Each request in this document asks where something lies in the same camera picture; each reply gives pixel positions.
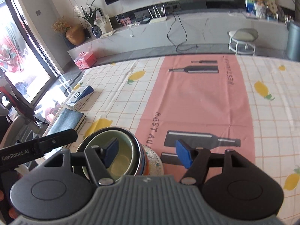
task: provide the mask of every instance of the gray ribbed panel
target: gray ribbed panel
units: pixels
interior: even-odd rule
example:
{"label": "gray ribbed panel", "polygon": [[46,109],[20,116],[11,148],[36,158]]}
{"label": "gray ribbed panel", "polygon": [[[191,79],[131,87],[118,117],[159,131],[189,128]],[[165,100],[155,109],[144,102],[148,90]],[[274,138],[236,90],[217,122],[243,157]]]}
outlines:
{"label": "gray ribbed panel", "polygon": [[117,184],[100,187],[81,211],[56,221],[19,217],[12,225],[283,225],[275,216],[259,221],[225,217],[206,204],[195,186],[173,176],[124,176]]}

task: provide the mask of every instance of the sliding glass door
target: sliding glass door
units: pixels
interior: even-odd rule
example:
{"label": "sliding glass door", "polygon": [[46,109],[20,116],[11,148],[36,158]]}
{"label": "sliding glass door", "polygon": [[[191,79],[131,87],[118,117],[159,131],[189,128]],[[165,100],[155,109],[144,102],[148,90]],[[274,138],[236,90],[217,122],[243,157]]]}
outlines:
{"label": "sliding glass door", "polygon": [[12,0],[0,0],[0,74],[1,71],[32,107],[56,78]]}

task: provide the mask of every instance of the stool leg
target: stool leg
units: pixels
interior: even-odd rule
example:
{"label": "stool leg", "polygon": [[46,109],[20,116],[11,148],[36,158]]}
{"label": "stool leg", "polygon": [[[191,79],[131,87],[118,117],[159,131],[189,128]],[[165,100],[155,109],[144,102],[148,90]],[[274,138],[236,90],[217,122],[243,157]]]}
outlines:
{"label": "stool leg", "polygon": [[239,43],[236,42],[236,47],[235,47],[235,54],[236,54],[236,55],[238,54],[238,45],[239,45]]}

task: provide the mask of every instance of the red box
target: red box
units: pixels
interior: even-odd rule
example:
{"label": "red box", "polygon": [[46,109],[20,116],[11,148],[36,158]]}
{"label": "red box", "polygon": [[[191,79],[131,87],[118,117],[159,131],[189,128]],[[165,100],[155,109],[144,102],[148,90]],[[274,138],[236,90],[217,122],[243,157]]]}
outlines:
{"label": "red box", "polygon": [[95,64],[96,61],[97,59],[93,52],[88,52],[86,54],[84,52],[81,52],[79,56],[74,60],[75,64],[80,69],[90,68]]}

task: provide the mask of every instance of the small box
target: small box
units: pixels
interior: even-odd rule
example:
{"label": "small box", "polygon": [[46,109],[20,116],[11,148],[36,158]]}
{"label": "small box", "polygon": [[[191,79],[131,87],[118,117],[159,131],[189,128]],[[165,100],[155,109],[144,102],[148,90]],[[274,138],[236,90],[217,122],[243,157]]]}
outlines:
{"label": "small box", "polygon": [[81,52],[79,56],[74,60],[77,67],[80,69],[90,68],[97,61],[93,52],[84,53]]}
{"label": "small box", "polygon": [[71,110],[79,111],[93,92],[94,89],[92,86],[82,85],[74,92],[73,96],[67,101],[66,105]]}

